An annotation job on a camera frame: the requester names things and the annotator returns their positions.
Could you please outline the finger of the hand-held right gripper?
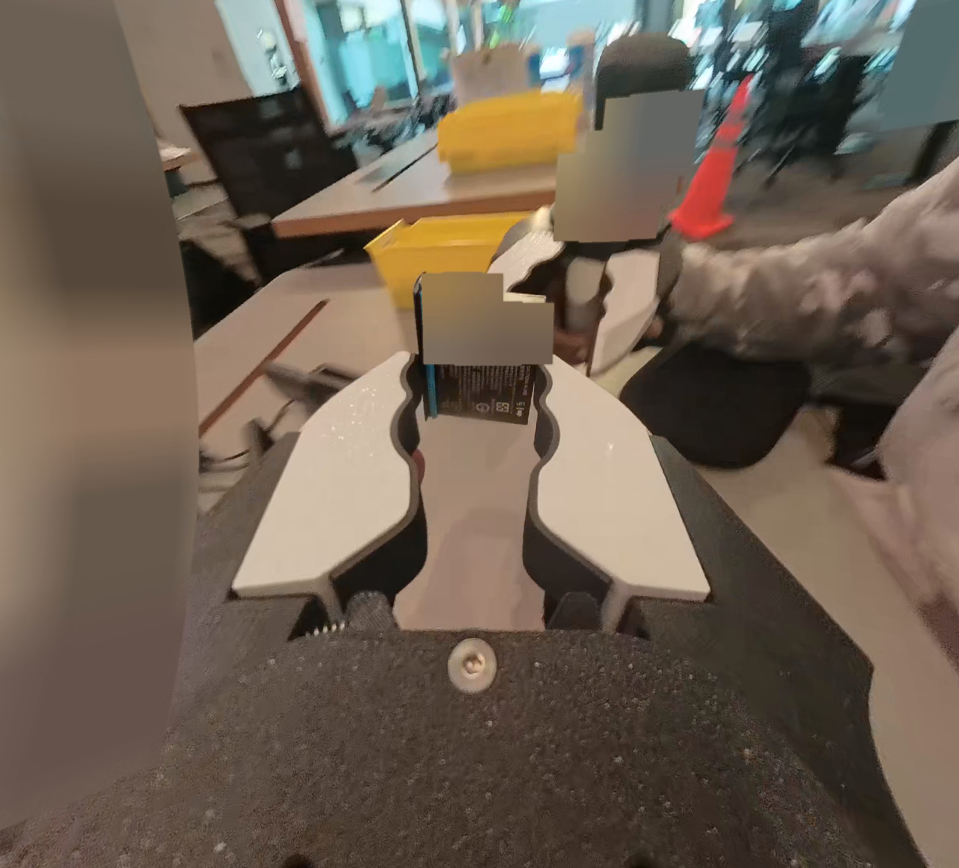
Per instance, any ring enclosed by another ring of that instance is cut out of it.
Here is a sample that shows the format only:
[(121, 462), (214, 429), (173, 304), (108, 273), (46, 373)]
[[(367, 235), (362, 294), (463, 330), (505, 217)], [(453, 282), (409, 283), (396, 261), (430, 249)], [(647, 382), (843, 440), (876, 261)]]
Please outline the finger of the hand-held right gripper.
[(553, 210), (537, 209), (506, 232), (490, 263), (490, 274), (528, 277), (563, 254), (566, 245), (554, 236)]

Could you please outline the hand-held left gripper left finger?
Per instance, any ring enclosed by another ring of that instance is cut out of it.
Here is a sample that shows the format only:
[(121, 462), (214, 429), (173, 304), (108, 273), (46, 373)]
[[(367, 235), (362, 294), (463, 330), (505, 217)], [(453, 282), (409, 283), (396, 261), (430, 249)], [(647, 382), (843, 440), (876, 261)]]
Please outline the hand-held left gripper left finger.
[(421, 372), (399, 351), (304, 423), (233, 578), (237, 598), (394, 602), (428, 534), (415, 453)]

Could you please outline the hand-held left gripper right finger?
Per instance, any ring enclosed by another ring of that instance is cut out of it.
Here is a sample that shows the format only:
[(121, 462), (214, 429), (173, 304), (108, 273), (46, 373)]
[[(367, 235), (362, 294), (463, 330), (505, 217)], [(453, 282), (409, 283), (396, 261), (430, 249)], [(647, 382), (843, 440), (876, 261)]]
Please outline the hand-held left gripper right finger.
[(560, 599), (704, 602), (710, 583), (651, 436), (614, 395), (556, 359), (536, 374), (524, 566)]

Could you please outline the yellow plastic bin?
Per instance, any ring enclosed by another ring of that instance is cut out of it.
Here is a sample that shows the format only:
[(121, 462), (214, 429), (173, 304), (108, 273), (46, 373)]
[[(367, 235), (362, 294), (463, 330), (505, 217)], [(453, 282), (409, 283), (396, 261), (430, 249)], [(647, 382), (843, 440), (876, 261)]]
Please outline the yellow plastic bin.
[(432, 216), (398, 221), (365, 245), (391, 303), (414, 308), (414, 284), (424, 273), (483, 273), (508, 231), (530, 212)]
[(577, 91), (527, 90), (473, 102), (438, 124), (438, 158), (452, 174), (544, 166), (576, 147)]

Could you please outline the black battery blue stripe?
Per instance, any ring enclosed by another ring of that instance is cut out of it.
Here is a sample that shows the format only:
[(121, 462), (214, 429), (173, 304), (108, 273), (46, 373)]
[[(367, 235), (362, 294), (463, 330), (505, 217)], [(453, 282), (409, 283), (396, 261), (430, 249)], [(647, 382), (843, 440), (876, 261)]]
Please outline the black battery blue stripe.
[(552, 305), (480, 273), (424, 273), (413, 299), (425, 418), (526, 424), (535, 377), (553, 357)]

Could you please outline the person's right forearm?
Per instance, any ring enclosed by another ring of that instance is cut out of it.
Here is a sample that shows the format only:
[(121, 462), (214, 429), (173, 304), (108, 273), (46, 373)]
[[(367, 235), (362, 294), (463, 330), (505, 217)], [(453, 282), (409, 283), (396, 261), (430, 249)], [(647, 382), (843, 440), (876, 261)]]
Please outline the person's right forearm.
[(929, 368), (957, 413), (958, 161), (839, 230), (766, 248), (686, 244), (665, 296), (681, 337), (753, 360)]

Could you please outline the black honeycomb cushion pad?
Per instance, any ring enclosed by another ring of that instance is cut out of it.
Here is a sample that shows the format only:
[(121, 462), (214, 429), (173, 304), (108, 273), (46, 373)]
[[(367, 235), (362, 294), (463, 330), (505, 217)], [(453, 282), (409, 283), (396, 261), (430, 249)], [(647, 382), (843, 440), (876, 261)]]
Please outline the black honeycomb cushion pad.
[(737, 470), (776, 446), (805, 404), (810, 382), (801, 362), (744, 360), (685, 344), (656, 354), (618, 399), (688, 461)]

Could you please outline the orange traffic cone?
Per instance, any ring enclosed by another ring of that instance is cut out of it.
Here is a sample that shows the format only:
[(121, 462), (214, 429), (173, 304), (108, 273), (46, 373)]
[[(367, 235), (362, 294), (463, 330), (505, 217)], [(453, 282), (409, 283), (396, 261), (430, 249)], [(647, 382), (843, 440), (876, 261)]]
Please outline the orange traffic cone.
[(725, 204), (736, 170), (738, 140), (752, 82), (753, 74), (749, 74), (739, 83), (682, 202), (668, 217), (669, 227), (689, 241), (711, 238), (734, 222)]

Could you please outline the wooden work table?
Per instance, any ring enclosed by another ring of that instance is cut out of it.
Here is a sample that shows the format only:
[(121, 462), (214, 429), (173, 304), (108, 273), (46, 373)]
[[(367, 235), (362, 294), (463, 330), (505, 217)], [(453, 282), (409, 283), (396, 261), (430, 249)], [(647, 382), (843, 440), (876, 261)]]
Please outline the wooden work table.
[(556, 164), (454, 175), (426, 131), (272, 220), (283, 238), (380, 231), (424, 217), (530, 212), (552, 203)]

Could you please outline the black mesh office chair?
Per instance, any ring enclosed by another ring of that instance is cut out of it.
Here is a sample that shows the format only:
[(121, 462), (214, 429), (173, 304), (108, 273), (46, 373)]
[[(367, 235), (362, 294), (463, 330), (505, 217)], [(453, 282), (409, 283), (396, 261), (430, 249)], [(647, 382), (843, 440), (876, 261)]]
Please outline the black mesh office chair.
[(277, 216), (358, 170), (352, 147), (329, 138), (301, 87), (179, 111), (262, 283), (302, 266), (368, 260), (357, 234), (281, 237), (273, 227)]

